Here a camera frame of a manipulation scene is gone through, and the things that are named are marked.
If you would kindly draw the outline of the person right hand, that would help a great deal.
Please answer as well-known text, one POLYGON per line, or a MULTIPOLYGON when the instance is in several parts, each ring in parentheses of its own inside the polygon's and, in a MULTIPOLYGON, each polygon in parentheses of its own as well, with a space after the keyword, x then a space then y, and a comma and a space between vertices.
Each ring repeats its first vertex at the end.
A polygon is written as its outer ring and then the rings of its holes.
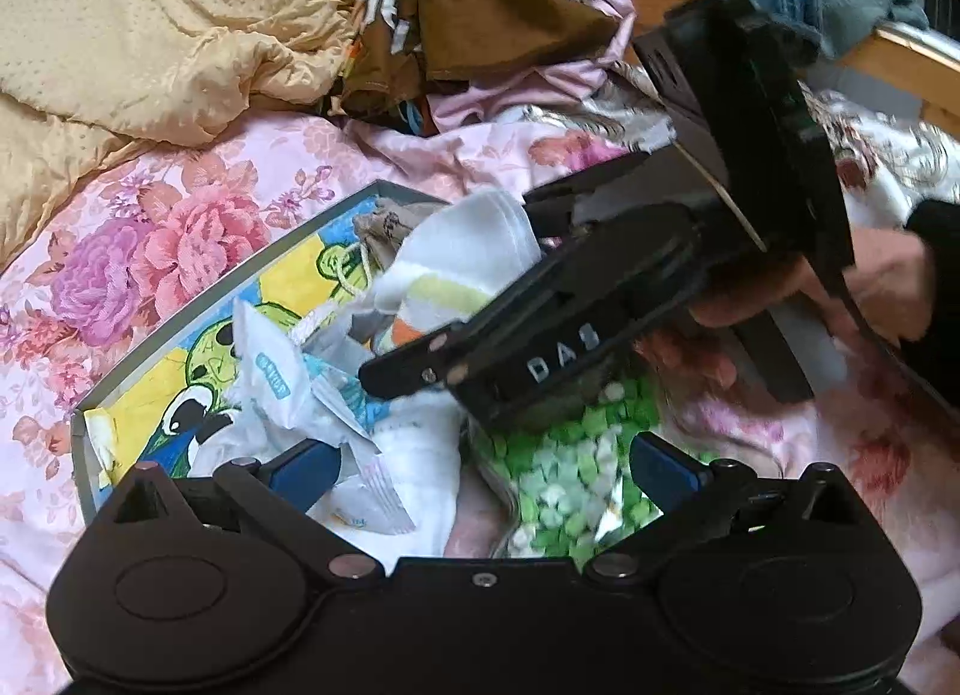
MULTIPOLYGON (((844 281, 869 328, 893 344, 922 338, 934 308, 935 263, 928 244, 905 230, 869 227, 858 227, 853 243, 856 263, 844 271, 844 281)), ((828 296, 802 258, 700 300, 690 315, 704 328, 724 328, 794 296, 814 304, 830 335, 848 346, 856 341, 861 328, 850 309, 828 296)), ((721 390, 737 380, 736 364, 711 338, 689 338, 661 328, 633 342, 633 351, 654 369, 703 378, 721 390)))

